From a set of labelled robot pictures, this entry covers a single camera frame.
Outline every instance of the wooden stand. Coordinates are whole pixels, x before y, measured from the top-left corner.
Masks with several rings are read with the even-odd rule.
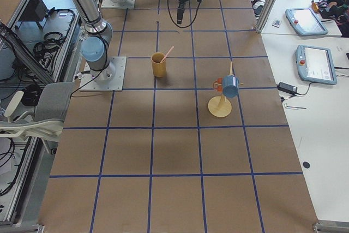
[[[213,97],[208,102],[209,112],[216,117],[226,117],[232,110],[231,103],[224,95]]]

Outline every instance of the blue mug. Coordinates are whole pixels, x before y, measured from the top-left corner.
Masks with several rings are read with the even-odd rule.
[[[239,79],[234,75],[225,76],[222,81],[223,95],[227,98],[236,97],[239,93]]]

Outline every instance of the black device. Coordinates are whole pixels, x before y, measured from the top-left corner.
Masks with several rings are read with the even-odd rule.
[[[22,89],[24,92],[21,102],[24,106],[37,106],[42,89],[37,84],[31,84],[26,88]]]
[[[47,7],[43,0],[29,0],[19,21],[42,21],[47,13]]]
[[[262,9],[263,9],[263,5],[260,5],[258,8],[256,8],[254,10],[255,15],[259,16],[261,14],[261,12],[262,12]]]
[[[297,87],[280,82],[278,84],[278,90],[283,91],[285,93],[296,95],[297,94]]]

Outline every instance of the black dot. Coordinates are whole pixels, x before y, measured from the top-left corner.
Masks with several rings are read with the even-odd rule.
[[[308,162],[303,162],[303,166],[306,168],[306,169],[308,169],[308,168],[310,168],[310,164],[308,163]]]

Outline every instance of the chair backrest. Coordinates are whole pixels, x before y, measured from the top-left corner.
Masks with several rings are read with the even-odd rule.
[[[64,120],[73,87],[73,82],[46,85],[35,110],[34,121],[37,122],[52,118]]]

